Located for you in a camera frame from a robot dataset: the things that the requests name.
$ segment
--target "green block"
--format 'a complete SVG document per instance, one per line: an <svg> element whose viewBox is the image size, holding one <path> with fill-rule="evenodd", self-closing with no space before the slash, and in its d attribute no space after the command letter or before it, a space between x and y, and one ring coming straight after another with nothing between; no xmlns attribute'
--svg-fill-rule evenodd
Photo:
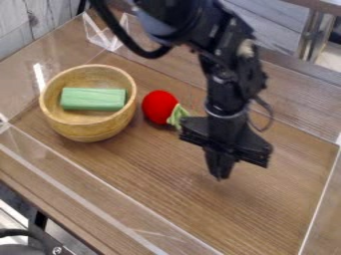
<svg viewBox="0 0 341 255"><path fill-rule="evenodd" d="M126 90L64 88L60 105L64 110L119 111L126 104Z"/></svg>

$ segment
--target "red toy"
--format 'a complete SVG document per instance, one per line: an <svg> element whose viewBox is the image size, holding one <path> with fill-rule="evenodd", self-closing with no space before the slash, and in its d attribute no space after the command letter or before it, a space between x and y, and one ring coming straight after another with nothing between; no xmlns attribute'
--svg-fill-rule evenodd
<svg viewBox="0 0 341 255"><path fill-rule="evenodd" d="M154 91L146 95L143 112L147 119L155 124L170 124L178 129L181 129L179 119L189 116L175 96L166 91Z"/></svg>

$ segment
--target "red ball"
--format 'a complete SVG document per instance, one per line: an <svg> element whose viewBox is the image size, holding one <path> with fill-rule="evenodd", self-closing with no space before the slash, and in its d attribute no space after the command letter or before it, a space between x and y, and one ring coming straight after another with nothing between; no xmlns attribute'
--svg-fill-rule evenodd
<svg viewBox="0 0 341 255"><path fill-rule="evenodd" d="M143 100L143 111L146 117L158 125L167 124L173 109L178 104L174 95L165 91L148 93Z"/></svg>

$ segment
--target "wooden bowl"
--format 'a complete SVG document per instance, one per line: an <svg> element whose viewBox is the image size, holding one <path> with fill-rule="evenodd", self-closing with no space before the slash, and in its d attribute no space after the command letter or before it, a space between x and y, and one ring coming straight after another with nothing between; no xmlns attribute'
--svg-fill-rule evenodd
<svg viewBox="0 0 341 255"><path fill-rule="evenodd" d="M127 104L118 112L64 111L64 87L126 89ZM119 68L86 65L60 73L47 85L39 104L52 129L68 139L91 142L107 139L128 125L136 111L136 84Z"/></svg>

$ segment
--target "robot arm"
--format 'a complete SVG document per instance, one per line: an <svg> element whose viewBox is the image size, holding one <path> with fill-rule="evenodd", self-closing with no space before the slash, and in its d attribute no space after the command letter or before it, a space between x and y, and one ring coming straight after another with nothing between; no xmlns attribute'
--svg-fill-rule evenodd
<svg viewBox="0 0 341 255"><path fill-rule="evenodd" d="M207 117L181 120L179 138L203 148L211 175L229 178L245 160L267 166L271 145L249 126L249 104L266 88L266 75L253 45L253 29L227 9L223 0L130 0L134 11L160 48L144 51L112 16L104 0L91 0L126 46L146 58L158 58L186 44L198 53L207 79Z"/></svg>

